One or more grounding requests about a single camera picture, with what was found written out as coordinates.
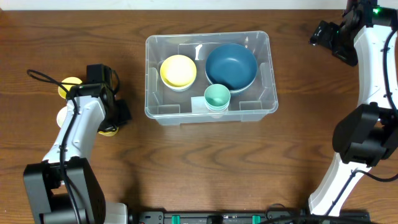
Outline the yellow cup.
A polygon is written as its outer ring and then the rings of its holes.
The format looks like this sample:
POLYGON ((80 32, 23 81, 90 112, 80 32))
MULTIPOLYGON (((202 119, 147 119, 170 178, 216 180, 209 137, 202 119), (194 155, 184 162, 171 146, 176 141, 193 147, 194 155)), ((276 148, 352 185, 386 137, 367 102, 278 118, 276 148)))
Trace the yellow cup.
POLYGON ((106 136, 106 137, 111 137, 111 136, 116 135, 118 133, 118 131, 119 131, 119 128, 116 128, 116 129, 114 129, 112 131, 107 131, 107 132, 99 131, 98 133, 100 135, 103 135, 103 136, 106 136))
MULTIPOLYGON (((80 85, 82 81, 77 77, 68 77, 62 80, 62 86, 67 90, 70 91, 71 87, 74 85, 80 85)), ((66 91, 62 87, 58 87, 58 94, 65 99, 66 98, 66 91)))

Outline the cream white cup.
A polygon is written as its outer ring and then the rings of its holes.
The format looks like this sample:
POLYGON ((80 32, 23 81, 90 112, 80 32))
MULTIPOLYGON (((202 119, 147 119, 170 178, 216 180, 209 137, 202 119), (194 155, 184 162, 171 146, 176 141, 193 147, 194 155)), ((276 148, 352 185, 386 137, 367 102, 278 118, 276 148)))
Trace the cream white cup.
POLYGON ((67 113, 68 113, 68 107, 65 106, 57 114, 56 122, 60 128, 62 127, 62 125, 66 119, 67 113))

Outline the white small bowl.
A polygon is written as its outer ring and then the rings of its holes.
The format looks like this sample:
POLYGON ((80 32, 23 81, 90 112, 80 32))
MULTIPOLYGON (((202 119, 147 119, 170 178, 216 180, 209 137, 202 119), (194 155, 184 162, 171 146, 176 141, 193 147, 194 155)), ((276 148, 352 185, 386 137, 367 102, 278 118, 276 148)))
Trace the white small bowl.
POLYGON ((189 89, 195 81, 193 80, 192 82, 190 82, 189 84, 184 85, 184 86, 173 86, 166 79, 163 79, 163 78, 162 78, 162 82, 165 86, 167 86, 168 88, 170 88, 173 91, 185 91, 185 90, 189 89))

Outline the yellow small bowl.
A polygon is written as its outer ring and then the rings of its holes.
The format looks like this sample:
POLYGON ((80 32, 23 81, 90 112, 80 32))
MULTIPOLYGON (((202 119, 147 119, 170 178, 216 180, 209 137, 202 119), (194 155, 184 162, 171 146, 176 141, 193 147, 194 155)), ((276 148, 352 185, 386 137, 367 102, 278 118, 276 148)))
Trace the yellow small bowl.
POLYGON ((160 77, 173 86, 184 86, 195 81, 197 68, 192 59, 185 55, 173 55, 165 59, 160 67, 160 77))

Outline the dark blue bowl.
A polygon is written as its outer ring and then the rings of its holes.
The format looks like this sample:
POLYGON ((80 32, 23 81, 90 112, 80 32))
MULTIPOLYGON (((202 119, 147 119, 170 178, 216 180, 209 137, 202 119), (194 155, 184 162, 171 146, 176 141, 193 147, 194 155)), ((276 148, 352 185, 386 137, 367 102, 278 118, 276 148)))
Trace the dark blue bowl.
POLYGON ((239 44, 224 44, 212 50, 205 62, 205 73, 251 72, 257 74, 254 54, 239 44))
POLYGON ((222 85, 222 84, 212 84, 210 85, 206 90, 205 94, 211 94, 211 95, 240 95, 244 91, 248 90, 250 85, 245 86, 244 88, 240 88, 237 90, 230 90, 227 86, 222 85))

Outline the beige large bowl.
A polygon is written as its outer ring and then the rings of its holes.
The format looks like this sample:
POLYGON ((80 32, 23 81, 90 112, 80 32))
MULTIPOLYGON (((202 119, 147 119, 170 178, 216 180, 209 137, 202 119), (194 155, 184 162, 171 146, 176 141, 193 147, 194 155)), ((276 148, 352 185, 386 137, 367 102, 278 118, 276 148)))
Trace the beige large bowl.
POLYGON ((214 75, 205 74, 211 85, 222 84, 230 90, 237 90, 248 85, 251 86, 256 79, 256 74, 251 72, 217 72, 214 75))

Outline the light blue cup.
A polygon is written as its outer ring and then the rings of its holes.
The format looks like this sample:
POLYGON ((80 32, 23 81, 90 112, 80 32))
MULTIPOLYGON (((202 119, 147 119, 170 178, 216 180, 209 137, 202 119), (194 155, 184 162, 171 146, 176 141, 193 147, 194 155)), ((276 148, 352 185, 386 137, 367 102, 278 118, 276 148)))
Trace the light blue cup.
POLYGON ((212 106, 212 105, 205 105, 210 111, 225 111, 228 109, 229 105, 223 105, 223 106, 212 106))

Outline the green cup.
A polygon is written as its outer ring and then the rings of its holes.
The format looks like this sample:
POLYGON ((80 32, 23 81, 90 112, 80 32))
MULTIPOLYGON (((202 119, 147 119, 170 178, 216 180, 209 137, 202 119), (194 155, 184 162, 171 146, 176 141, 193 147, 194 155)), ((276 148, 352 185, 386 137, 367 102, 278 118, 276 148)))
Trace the green cup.
POLYGON ((211 95, 208 94, 206 95, 204 93, 204 97, 206 98, 206 101, 212 105, 212 106, 223 106, 223 105, 228 105, 231 99, 231 95, 211 95))

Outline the pink cup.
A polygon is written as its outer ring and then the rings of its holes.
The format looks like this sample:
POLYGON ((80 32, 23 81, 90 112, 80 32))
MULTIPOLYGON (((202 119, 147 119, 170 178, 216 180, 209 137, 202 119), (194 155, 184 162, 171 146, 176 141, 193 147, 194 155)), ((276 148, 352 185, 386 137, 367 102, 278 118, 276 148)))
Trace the pink cup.
POLYGON ((224 115, 224 111, 214 111, 211 114, 211 117, 214 119, 221 118, 224 115))

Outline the light grey small bowl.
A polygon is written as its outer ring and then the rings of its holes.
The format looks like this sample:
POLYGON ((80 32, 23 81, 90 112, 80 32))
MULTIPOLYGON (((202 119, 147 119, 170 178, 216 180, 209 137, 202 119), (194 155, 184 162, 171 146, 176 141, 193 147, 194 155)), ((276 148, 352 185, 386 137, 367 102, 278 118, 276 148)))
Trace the light grey small bowl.
POLYGON ((171 89, 172 91, 177 91, 177 92, 181 92, 181 91, 186 91, 190 88, 190 86, 169 86, 169 89, 171 89))

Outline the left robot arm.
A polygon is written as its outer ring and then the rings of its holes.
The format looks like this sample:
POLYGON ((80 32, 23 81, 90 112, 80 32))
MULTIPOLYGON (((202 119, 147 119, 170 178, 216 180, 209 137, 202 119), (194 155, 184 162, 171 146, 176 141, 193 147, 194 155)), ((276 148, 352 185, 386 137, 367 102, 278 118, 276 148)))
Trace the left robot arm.
POLYGON ((117 73, 103 64, 86 68, 82 84, 58 82, 29 69, 28 76, 66 93, 67 113, 42 162, 26 166, 23 178, 35 223, 128 223, 123 203, 107 202, 89 160, 98 132, 118 131, 131 119, 124 100, 115 99, 117 73))

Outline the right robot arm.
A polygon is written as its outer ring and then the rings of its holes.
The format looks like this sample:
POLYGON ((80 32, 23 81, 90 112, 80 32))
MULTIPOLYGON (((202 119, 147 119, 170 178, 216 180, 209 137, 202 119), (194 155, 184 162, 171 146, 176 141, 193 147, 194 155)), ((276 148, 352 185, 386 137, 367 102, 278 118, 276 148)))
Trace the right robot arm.
POLYGON ((310 38, 359 68, 358 104, 333 132, 332 163, 308 199, 312 215, 338 217, 359 180, 397 149, 396 39, 397 9, 377 0, 348 1, 341 24, 321 21, 310 38))

